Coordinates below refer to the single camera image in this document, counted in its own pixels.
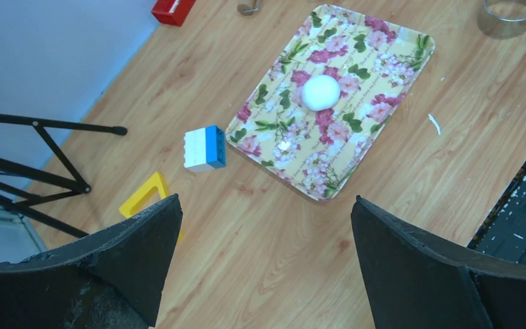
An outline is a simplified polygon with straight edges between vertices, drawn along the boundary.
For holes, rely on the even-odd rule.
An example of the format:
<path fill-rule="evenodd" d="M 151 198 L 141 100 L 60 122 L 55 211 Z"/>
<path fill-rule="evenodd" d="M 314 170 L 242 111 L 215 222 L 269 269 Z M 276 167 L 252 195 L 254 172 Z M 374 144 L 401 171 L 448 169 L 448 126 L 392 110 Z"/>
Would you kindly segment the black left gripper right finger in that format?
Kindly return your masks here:
<path fill-rule="evenodd" d="M 362 197 L 351 226 L 377 328 L 526 328 L 526 265 L 448 241 Z"/>

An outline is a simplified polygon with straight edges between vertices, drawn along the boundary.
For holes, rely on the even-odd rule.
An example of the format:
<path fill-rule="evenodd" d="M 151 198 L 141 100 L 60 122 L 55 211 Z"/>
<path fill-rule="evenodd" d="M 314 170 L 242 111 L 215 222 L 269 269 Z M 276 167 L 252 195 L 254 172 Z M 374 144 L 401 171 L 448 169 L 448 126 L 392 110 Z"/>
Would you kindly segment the white dough ball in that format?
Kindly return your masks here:
<path fill-rule="evenodd" d="M 301 89 L 303 104 L 314 112 L 332 108 L 340 99 L 340 94 L 338 81 L 329 75 L 311 77 Z"/>

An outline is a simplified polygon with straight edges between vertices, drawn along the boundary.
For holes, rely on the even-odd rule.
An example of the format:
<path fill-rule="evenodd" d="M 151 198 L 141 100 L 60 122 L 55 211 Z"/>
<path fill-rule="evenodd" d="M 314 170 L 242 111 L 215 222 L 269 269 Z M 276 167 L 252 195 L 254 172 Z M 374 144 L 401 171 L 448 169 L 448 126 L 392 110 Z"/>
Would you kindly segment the floral yellow tray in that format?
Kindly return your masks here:
<path fill-rule="evenodd" d="M 311 199 L 333 199 L 434 49 L 428 34 L 320 5 L 230 122 L 227 141 Z"/>

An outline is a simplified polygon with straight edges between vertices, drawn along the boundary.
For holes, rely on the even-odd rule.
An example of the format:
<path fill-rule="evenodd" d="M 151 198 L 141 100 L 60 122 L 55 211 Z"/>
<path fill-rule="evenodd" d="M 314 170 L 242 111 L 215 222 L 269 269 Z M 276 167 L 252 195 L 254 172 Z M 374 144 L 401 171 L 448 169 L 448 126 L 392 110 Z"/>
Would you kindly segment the wooden rolling pin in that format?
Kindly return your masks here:
<path fill-rule="evenodd" d="M 252 16 L 260 11 L 261 6 L 262 0 L 241 1 L 236 9 L 242 16 Z"/>

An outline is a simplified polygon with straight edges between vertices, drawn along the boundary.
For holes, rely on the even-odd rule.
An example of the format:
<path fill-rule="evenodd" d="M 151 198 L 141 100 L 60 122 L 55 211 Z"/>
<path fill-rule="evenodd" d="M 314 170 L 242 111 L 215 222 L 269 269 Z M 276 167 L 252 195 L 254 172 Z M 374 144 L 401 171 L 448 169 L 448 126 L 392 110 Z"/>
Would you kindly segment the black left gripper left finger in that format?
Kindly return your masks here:
<path fill-rule="evenodd" d="M 149 328 L 181 229 L 178 195 L 19 263 L 0 263 L 0 328 Z"/>

